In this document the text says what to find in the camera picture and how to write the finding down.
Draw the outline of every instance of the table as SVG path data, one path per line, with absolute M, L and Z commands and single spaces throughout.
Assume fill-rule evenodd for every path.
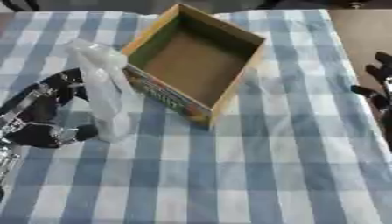
M 355 74 L 328 13 L 217 17 L 267 42 L 259 69 L 245 75 L 212 132 L 146 98 L 131 111 L 139 127 L 123 142 L 25 149 L 1 221 L 392 223 L 390 154 L 365 102 L 349 91 Z M 0 40 L 1 96 L 76 67 L 61 44 L 80 37 L 123 46 L 154 18 L 17 14 Z M 78 119 L 69 122 L 88 114 L 80 104 L 72 109 L 64 116 Z

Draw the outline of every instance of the cardboard box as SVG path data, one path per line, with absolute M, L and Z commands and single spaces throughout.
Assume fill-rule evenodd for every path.
M 134 88 L 208 128 L 260 61 L 264 38 L 176 4 L 122 49 Z

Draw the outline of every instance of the white square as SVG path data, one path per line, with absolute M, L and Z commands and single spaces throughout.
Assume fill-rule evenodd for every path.
M 301 163 L 294 137 L 273 135 L 269 137 L 272 163 Z
M 257 67 L 257 73 L 262 77 L 280 77 L 279 63 L 274 59 L 263 59 Z
M 249 203 L 246 191 L 218 191 L 218 217 L 222 223 L 248 223 Z
M 95 35 L 95 43 L 100 43 L 104 45 L 111 46 L 115 42 L 116 31 L 109 31 L 109 30 L 98 30 Z
M 107 159 L 133 159 L 137 147 L 137 135 L 128 135 L 122 141 L 112 143 Z
M 338 116 L 335 100 L 331 94 L 308 94 L 314 114 L 320 116 Z
M 340 203 L 344 207 L 347 223 L 382 224 L 369 191 L 340 191 Z
M 262 105 L 266 115 L 276 116 L 290 113 L 285 94 L 262 94 Z
M 157 191 L 157 221 L 185 223 L 187 215 L 187 190 L 159 188 Z
M 105 11 L 105 14 L 103 15 L 104 18 L 111 18 L 111 19 L 119 19 L 123 15 L 122 11 Z
M 242 138 L 238 136 L 217 136 L 216 159 L 218 163 L 244 162 Z
M 68 19 L 74 19 L 74 20 L 79 20 L 79 19 L 84 19 L 86 18 L 88 13 L 86 11 L 70 11 L 68 14 Z
M 293 31 L 290 33 L 294 46 L 314 46 L 312 35 L 309 32 Z
M 17 39 L 19 45 L 34 45 L 38 42 L 42 31 L 23 31 L 20 37 Z
M 324 19 L 324 20 L 331 20 L 331 17 L 329 16 L 329 13 L 328 13 L 328 11 L 327 10 L 318 10 L 318 12 L 320 13 L 320 15 L 321 15 L 321 17 Z
M 220 14 L 215 14 L 213 16 L 226 22 L 230 20 L 230 14 L 228 13 L 220 13 Z
M 343 136 L 323 136 L 322 142 L 328 163 L 351 164 L 358 163 L 353 147 L 347 137 Z
M 49 19 L 52 16 L 52 14 L 53 12 L 51 11 L 36 11 L 33 14 L 34 18 L 31 21 L 34 21 L 36 19 L 38 20 Z
M 352 80 L 357 81 L 357 76 L 353 70 L 353 66 L 351 65 L 350 60 L 343 59 L 340 63 L 342 63 L 343 67 L 345 68 L 346 75 L 352 78 Z
M 42 185 L 32 217 L 61 217 L 67 204 L 70 185 Z
M 283 223 L 313 224 L 314 217 L 307 191 L 278 191 Z
M 264 10 L 248 10 L 248 20 L 263 20 L 267 18 Z
M 2 89 L 0 91 L 0 103 L 3 104 L 8 99 L 7 97 L 10 97 L 10 91 Z
M 75 31 L 75 30 L 68 31 L 67 29 L 65 29 L 57 37 L 56 45 L 68 44 L 72 40 L 77 39 L 78 36 L 79 36 L 79 31 Z
M 238 101 L 238 94 L 234 95 L 229 101 L 226 108 L 223 111 L 224 115 L 239 115 L 240 114 L 240 104 Z
M 262 43 L 264 46 L 269 46 L 268 49 L 272 49 L 272 46 L 273 46 L 272 35 L 269 31 L 257 32 L 256 34 L 265 38 L 264 43 Z
M 54 158 L 80 158 L 83 150 L 83 143 L 71 143 L 61 146 L 59 150 L 53 153 Z
M 60 71 L 63 71 L 66 67 L 67 59 L 61 57 L 47 57 L 45 58 L 45 64 L 42 68 L 41 74 L 52 75 Z
M 164 136 L 162 147 L 162 160 L 188 161 L 189 136 Z
M 101 186 L 95 203 L 94 218 L 123 219 L 129 190 L 128 187 Z
M 19 74 L 25 65 L 24 58 L 7 58 L 4 59 L 0 67 L 0 74 Z
M 320 61 L 315 60 L 299 60 L 299 67 L 304 73 L 304 77 L 307 75 L 312 76 L 325 76 L 326 70 L 324 69 L 324 65 L 321 64 Z
M 301 10 L 283 10 L 283 14 L 287 21 L 305 21 Z

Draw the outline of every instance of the blue checkered tablecloth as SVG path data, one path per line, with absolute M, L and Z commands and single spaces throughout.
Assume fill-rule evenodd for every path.
M 0 101 L 77 67 L 64 47 L 72 39 L 120 49 L 155 17 L 18 13 L 0 38 Z M 327 12 L 216 17 L 267 42 L 213 131 L 145 98 L 129 107 L 137 122 L 119 143 L 23 147 L 0 223 L 392 223 L 392 159 L 349 91 L 354 71 Z M 88 105 L 75 100 L 59 119 L 88 123 Z

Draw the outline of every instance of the blue square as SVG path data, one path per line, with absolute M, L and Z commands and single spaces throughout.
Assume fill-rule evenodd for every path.
M 335 180 L 327 163 L 303 163 L 304 181 L 308 190 L 336 191 Z
M 243 137 L 266 137 L 269 134 L 264 114 L 241 115 L 241 129 Z
M 288 33 L 289 27 L 286 21 L 282 20 L 281 18 L 280 19 L 273 18 L 269 20 L 269 31 L 273 33 L 276 32 Z
M 282 62 L 290 62 L 293 63 L 293 60 L 298 59 L 298 54 L 296 49 L 292 45 L 279 45 L 279 43 L 287 43 L 284 38 L 281 42 L 277 41 L 275 47 L 275 55 L 276 59 Z
M 19 169 L 16 185 L 22 186 L 41 186 L 46 178 L 46 173 L 51 163 L 51 159 L 29 159 L 29 156 L 24 160 Z
M 384 162 L 359 163 L 369 191 L 392 191 L 390 165 Z
M 74 186 L 99 186 L 106 158 L 81 158 L 73 178 Z
M 216 191 L 188 191 L 188 222 L 218 223 L 218 202 Z
M 62 217 L 65 219 L 90 219 L 93 217 L 99 188 L 99 185 L 73 185 L 68 195 Z
M 270 140 L 267 136 L 243 136 L 242 145 L 246 163 L 271 162 Z
M 134 160 L 130 186 L 157 188 L 159 184 L 159 161 Z
M 190 189 L 216 189 L 216 163 L 190 162 L 188 187 Z
M 276 190 L 272 163 L 246 163 L 249 190 Z
M 157 189 L 131 187 L 128 194 L 128 204 L 125 209 L 124 223 L 153 222 L 157 206 L 157 195 Z
M 25 218 L 30 217 L 34 209 L 35 203 L 39 196 L 40 185 L 22 186 L 14 185 L 12 192 L 4 204 L 0 220 L 3 218 Z
M 296 137 L 320 137 L 314 115 L 292 115 L 291 121 Z
M 347 223 L 340 197 L 336 191 L 308 190 L 315 223 Z
M 333 45 L 316 45 L 320 61 L 341 61 L 340 52 Z
M 248 191 L 248 200 L 252 223 L 284 223 L 276 191 Z
M 322 138 L 318 136 L 298 136 L 296 137 L 297 150 L 302 163 L 328 164 L 326 148 Z

